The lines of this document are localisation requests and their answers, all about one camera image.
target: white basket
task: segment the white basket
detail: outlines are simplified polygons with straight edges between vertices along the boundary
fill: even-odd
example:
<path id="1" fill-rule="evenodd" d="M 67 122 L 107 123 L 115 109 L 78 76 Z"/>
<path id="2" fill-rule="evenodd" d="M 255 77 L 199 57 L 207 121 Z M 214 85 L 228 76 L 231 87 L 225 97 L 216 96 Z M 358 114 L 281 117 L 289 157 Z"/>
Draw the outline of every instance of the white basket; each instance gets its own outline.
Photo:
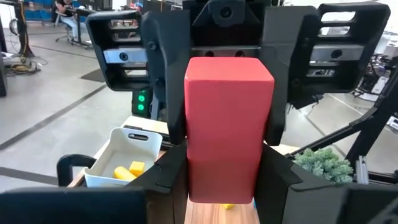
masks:
<path id="1" fill-rule="evenodd" d="M 146 140 L 133 136 L 146 136 Z M 128 128 L 115 128 L 111 131 L 109 144 L 94 165 L 84 168 L 87 187 L 122 187 L 130 183 L 128 180 L 113 178 L 118 166 L 129 169 L 133 161 L 145 162 L 144 171 L 154 165 L 159 156 L 162 136 L 149 131 Z"/>

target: green plant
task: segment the green plant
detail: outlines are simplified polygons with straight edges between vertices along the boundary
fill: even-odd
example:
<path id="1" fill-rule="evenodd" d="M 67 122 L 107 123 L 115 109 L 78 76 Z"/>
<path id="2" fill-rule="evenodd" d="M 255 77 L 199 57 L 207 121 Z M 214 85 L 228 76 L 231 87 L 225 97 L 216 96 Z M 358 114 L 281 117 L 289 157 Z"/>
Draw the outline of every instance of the green plant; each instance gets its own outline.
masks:
<path id="1" fill-rule="evenodd" d="M 347 160 L 340 160 L 330 147 L 313 152 L 306 149 L 295 156 L 294 162 L 314 175 L 336 184 L 350 183 L 353 168 Z"/>

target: yellow block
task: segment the yellow block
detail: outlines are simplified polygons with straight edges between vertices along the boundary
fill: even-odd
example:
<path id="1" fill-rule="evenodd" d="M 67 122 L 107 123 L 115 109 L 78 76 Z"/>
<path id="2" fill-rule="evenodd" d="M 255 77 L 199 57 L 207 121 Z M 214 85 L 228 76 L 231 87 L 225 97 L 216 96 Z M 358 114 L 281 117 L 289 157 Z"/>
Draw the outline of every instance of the yellow block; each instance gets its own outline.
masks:
<path id="1" fill-rule="evenodd" d="M 228 209 L 234 207 L 234 204 L 223 204 L 223 207 L 228 210 Z"/>
<path id="2" fill-rule="evenodd" d="M 144 168 L 145 162 L 133 161 L 130 165 L 130 173 L 138 177 L 144 172 Z"/>
<path id="3" fill-rule="evenodd" d="M 132 173 L 130 173 L 126 168 L 124 167 L 117 167 L 114 170 L 114 177 L 116 179 L 119 180 L 134 180 L 135 178 L 137 178 L 135 175 L 133 175 Z"/>

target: cable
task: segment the cable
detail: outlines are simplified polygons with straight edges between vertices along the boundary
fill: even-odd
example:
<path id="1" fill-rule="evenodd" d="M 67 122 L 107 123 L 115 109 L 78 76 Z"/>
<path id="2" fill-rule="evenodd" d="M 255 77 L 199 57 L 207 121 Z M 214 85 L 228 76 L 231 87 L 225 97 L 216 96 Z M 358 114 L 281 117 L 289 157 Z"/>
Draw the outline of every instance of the cable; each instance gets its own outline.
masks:
<path id="1" fill-rule="evenodd" d="M 19 13 L 22 16 L 22 22 L 25 24 L 25 41 L 26 43 L 20 43 L 21 47 L 23 47 L 22 52 L 19 54 L 19 58 L 21 60 L 21 63 L 13 63 L 12 65 L 6 65 L 5 68 L 7 69 L 8 73 L 7 75 L 9 77 L 13 77 L 16 75 L 33 75 L 36 72 L 41 71 L 41 69 L 39 68 L 39 66 L 44 66 L 48 64 L 48 61 L 44 60 L 43 58 L 37 57 L 41 60 L 44 61 L 44 63 L 39 63 L 39 62 L 35 62 L 32 61 L 32 57 L 29 55 L 28 57 L 26 56 L 27 50 L 28 50 L 28 46 L 29 46 L 29 41 L 28 41 L 28 34 L 27 34 L 27 23 L 26 23 L 26 19 L 25 19 L 25 15 L 24 15 L 24 5 L 22 1 L 17 2 L 17 4 L 20 4 L 19 9 L 21 10 Z M 10 18 L 12 18 L 12 12 L 11 9 L 8 8 L 9 10 L 9 15 Z M 9 23 L 9 29 L 10 29 L 10 41 L 11 41 L 11 45 L 12 48 L 15 50 L 15 52 L 20 52 L 15 48 L 15 45 L 17 44 L 17 42 L 14 42 L 12 40 L 12 34 L 16 35 L 16 36 L 20 36 L 20 33 L 18 31 L 15 30 L 15 28 L 17 27 L 18 29 L 18 19 L 11 19 L 10 23 Z"/>
<path id="2" fill-rule="evenodd" d="M 311 110 L 308 112 L 306 117 L 310 116 L 310 114 L 313 111 L 314 107 L 319 104 L 319 98 L 316 95 L 312 96 L 312 98 L 315 100 L 315 104 L 312 105 Z"/>

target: wooden table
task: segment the wooden table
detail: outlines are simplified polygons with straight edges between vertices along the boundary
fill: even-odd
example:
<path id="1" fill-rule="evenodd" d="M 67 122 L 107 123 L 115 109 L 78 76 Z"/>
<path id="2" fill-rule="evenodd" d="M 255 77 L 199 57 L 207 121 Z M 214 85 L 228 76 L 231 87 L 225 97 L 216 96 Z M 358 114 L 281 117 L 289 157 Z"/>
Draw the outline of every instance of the wooden table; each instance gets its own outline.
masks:
<path id="1" fill-rule="evenodd" d="M 144 118 L 130 116 L 122 125 L 135 126 L 148 131 L 156 131 L 158 133 L 168 133 L 167 124 L 165 122 L 153 121 Z M 94 155 L 99 158 L 109 144 L 109 140 Z M 273 147 L 279 153 L 286 155 L 299 149 L 298 147 L 280 145 Z M 84 174 L 80 172 L 71 182 L 69 187 L 77 186 L 84 179 Z M 185 224 L 256 224 L 259 223 L 257 211 L 253 204 L 235 205 L 229 210 L 225 210 L 223 206 L 218 204 L 193 203 L 188 201 L 187 212 L 185 214 Z"/>

